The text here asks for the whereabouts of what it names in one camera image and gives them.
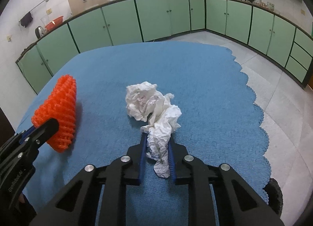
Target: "orange foam net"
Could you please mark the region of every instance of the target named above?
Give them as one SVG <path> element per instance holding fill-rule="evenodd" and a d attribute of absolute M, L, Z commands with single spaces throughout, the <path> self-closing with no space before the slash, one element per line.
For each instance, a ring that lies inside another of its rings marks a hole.
<path fill-rule="evenodd" d="M 49 118 L 57 119 L 59 130 L 47 143 L 62 153 L 72 143 L 76 122 L 76 80 L 68 74 L 58 79 L 51 94 L 35 111 L 32 124 L 37 128 Z"/>

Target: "silver screw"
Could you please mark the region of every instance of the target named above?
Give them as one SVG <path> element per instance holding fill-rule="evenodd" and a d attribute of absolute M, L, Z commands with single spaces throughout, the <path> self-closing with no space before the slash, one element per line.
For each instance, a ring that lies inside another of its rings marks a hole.
<path fill-rule="evenodd" d="M 94 170 L 94 166 L 91 164 L 88 164 L 85 166 L 85 171 L 90 172 Z"/>
<path fill-rule="evenodd" d="M 128 162 L 128 161 L 130 161 L 130 157 L 128 155 L 124 155 L 121 157 L 121 161 L 122 162 Z"/>
<path fill-rule="evenodd" d="M 186 156 L 184 157 L 184 159 L 185 159 L 186 161 L 193 161 L 193 156 L 192 156 L 192 155 L 186 155 Z"/>
<path fill-rule="evenodd" d="M 227 171 L 227 170 L 230 169 L 230 166 L 229 166 L 228 164 L 226 164 L 226 163 L 223 163 L 223 164 L 221 165 L 221 169 Z"/>

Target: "tissue paper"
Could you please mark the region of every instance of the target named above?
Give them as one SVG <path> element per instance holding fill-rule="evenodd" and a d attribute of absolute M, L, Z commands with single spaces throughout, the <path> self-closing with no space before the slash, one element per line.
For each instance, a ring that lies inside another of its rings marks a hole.
<path fill-rule="evenodd" d="M 178 106 L 171 105 L 172 94 L 163 95 L 157 91 L 156 84 L 143 82 L 126 87 L 126 109 L 130 117 L 137 121 L 147 121 L 148 125 L 141 130 L 148 134 L 147 157 L 156 160 L 154 171 L 159 177 L 168 178 L 168 141 L 180 125 L 177 119 L 181 116 Z"/>

